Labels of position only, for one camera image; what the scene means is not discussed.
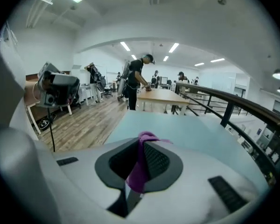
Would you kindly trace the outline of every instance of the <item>teal surface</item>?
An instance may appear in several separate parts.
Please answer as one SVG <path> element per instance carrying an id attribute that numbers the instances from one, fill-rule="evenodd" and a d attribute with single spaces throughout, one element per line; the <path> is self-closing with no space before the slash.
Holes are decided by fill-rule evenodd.
<path id="1" fill-rule="evenodd" d="M 237 140 L 220 125 L 220 121 L 211 117 L 128 111 L 106 144 L 150 131 L 181 148 L 190 148 L 217 158 L 253 182 L 259 194 L 265 193 L 268 185 L 260 169 Z"/>

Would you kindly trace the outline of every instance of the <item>black pants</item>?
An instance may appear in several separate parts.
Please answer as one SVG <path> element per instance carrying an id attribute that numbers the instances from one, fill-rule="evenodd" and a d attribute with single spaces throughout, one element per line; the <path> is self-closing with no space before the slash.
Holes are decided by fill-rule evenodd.
<path id="1" fill-rule="evenodd" d="M 137 88 L 131 88 L 130 86 L 126 86 L 127 94 L 129 96 L 129 108 L 130 110 L 136 110 L 136 102 L 137 102 Z"/>

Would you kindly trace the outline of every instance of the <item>cap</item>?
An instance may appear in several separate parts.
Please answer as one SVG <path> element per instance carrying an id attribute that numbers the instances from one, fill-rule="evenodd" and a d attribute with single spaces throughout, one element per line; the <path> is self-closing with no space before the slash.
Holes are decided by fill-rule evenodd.
<path id="1" fill-rule="evenodd" d="M 151 54 L 146 54 L 145 56 L 147 56 L 150 59 L 150 62 L 154 64 L 154 57 Z"/>

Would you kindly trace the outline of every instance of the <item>black cable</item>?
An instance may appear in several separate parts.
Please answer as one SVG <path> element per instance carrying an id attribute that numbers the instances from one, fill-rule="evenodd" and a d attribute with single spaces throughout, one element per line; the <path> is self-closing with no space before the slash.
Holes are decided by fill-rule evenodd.
<path id="1" fill-rule="evenodd" d="M 51 132 L 51 138 L 53 142 L 53 152 L 55 152 L 55 143 L 54 143 L 54 138 L 53 138 L 53 133 L 52 133 L 52 120 L 51 120 L 51 114 L 50 114 L 50 109 L 48 108 L 48 117 L 49 117 L 49 125 L 50 125 L 50 132 Z"/>

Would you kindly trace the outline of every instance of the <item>camera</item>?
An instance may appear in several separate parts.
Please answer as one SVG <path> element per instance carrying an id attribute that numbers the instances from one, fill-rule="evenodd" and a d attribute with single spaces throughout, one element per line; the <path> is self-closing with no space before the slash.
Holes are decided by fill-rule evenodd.
<path id="1" fill-rule="evenodd" d="M 41 92 L 38 106 L 51 108 L 54 106 L 67 106 L 77 94 L 80 80 L 77 77 L 60 72 L 51 63 L 45 63 L 38 73 L 37 83 Z"/>

